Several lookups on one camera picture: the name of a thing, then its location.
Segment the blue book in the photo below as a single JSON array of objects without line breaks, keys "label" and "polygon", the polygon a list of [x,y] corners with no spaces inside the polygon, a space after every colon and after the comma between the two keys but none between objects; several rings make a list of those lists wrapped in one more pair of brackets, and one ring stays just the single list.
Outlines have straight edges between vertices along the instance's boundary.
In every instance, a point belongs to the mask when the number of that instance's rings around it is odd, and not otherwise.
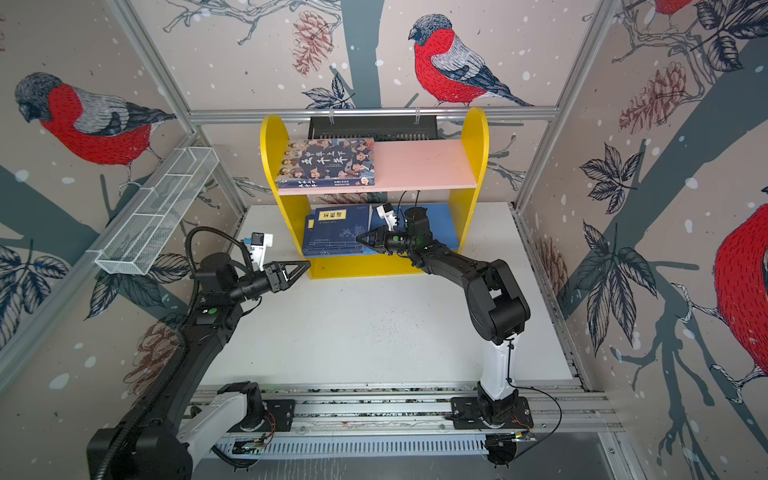
[{"label": "blue book", "polygon": [[302,253],[307,258],[362,255],[357,237],[369,231],[371,207],[367,204],[317,208],[305,217]]}]

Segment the large illustrated colourful book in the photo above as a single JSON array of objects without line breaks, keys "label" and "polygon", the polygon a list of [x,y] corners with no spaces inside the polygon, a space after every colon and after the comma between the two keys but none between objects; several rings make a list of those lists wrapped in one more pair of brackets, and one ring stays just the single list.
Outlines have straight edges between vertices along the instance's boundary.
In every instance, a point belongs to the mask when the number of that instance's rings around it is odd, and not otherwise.
[{"label": "large illustrated colourful book", "polygon": [[314,139],[287,144],[279,165],[279,189],[375,185],[372,138]]}]

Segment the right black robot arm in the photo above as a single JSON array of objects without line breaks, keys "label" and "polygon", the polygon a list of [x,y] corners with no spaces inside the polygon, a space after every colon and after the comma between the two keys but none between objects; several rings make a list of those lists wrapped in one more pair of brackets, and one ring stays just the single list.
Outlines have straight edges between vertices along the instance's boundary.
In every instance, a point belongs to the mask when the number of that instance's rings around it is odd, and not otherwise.
[{"label": "right black robot arm", "polygon": [[475,260],[455,252],[434,237],[428,210],[419,206],[405,210],[397,226],[372,229],[356,241],[379,254],[405,257],[413,267],[462,289],[472,326],[490,343],[477,388],[480,417],[493,426],[510,421],[521,405],[514,362],[531,309],[506,261]]}]

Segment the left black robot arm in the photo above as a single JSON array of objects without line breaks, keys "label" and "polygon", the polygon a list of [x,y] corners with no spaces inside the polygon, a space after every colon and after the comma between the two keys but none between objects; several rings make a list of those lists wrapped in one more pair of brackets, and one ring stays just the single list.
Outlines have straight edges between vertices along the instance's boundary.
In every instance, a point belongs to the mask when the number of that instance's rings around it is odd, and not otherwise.
[{"label": "left black robot arm", "polygon": [[98,430],[86,457],[92,479],[189,479],[192,444],[178,438],[180,423],[204,374],[232,338],[242,304],[290,289],[309,270],[306,260],[247,269],[218,252],[193,270],[193,298],[177,332],[179,345],[149,392],[112,428]]}]

